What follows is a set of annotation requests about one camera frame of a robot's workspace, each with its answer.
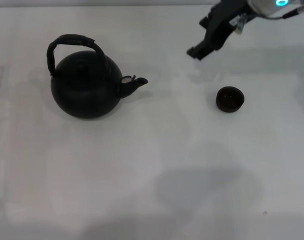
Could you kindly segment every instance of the wrapped handle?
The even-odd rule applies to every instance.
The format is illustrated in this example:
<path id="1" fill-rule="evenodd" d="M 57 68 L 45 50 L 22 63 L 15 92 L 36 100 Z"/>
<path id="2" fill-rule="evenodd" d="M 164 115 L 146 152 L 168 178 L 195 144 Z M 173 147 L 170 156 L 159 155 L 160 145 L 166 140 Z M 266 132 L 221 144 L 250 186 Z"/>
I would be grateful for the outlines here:
<path id="1" fill-rule="evenodd" d="M 56 61 L 54 58 L 53 51 L 57 47 L 57 45 L 76 45 L 76 46 L 85 46 L 93 49 L 99 58 L 102 58 L 102 62 L 104 63 L 105 69 L 108 69 L 108 62 L 106 56 L 102 49 L 94 43 L 94 40 L 77 34 L 65 34 L 59 36 L 56 40 L 54 40 L 47 48 L 46 57 L 47 57 L 47 67 L 50 71 L 51 75 L 54 76 L 56 73 Z"/>

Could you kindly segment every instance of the white table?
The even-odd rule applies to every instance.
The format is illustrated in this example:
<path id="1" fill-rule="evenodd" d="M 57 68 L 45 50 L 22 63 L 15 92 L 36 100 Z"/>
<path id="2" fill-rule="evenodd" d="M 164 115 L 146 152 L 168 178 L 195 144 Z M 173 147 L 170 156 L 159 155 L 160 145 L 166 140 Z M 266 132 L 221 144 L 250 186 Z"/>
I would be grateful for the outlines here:
<path id="1" fill-rule="evenodd" d="M 304 240 L 304 15 L 199 62 L 209 10 L 0 8 L 0 240 Z M 46 65 L 62 34 L 149 84 L 99 120 L 65 114 Z M 215 105 L 224 86 L 236 113 Z"/>

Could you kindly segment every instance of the kettle spout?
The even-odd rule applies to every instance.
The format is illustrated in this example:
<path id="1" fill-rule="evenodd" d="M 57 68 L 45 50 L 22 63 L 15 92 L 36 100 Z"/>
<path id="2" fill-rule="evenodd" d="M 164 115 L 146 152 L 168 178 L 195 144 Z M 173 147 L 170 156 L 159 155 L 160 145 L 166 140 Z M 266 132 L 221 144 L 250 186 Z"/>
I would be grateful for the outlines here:
<path id="1" fill-rule="evenodd" d="M 122 78 L 122 80 L 127 79 L 127 78 L 131 78 L 131 81 L 126 82 L 126 83 L 121 82 L 119 85 L 117 96 L 120 99 L 124 99 L 124 98 L 130 96 L 139 87 L 142 87 L 143 85 L 148 83 L 148 80 L 146 80 L 145 78 L 139 77 L 136 79 L 135 75 L 133 77 L 125 76 Z"/>

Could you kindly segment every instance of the black cable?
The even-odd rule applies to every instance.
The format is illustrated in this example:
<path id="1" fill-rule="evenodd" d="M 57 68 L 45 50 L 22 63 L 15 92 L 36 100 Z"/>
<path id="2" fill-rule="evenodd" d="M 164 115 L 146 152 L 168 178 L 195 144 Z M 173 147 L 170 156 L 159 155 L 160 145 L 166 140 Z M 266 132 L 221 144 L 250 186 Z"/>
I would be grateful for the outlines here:
<path id="1" fill-rule="evenodd" d="M 286 14 L 282 16 L 277 16 L 277 17 L 269 17 L 265 16 L 262 14 L 250 14 L 250 15 L 245 15 L 241 18 L 242 21 L 252 19 L 252 18 L 261 18 L 261 19 L 266 19 L 266 20 L 281 20 L 281 19 L 288 19 L 291 17 L 294 17 L 296 15 L 299 15 L 304 12 L 304 6 L 300 6 L 292 11 L 287 12 Z"/>

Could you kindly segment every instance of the black teapot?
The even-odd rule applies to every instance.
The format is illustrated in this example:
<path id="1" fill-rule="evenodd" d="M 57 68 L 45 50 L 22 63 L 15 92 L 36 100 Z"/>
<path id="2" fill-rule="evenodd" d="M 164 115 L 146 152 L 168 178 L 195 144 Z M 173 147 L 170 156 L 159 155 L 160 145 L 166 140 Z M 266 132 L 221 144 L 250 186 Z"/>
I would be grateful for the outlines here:
<path id="1" fill-rule="evenodd" d="M 122 77 L 119 67 L 94 42 L 86 36 L 66 34 L 52 42 L 46 53 L 52 95 L 63 111 L 77 118 L 103 116 L 120 99 L 148 83 L 145 78 Z M 53 51 L 60 44 L 86 46 L 94 51 L 75 52 L 55 67 Z"/>

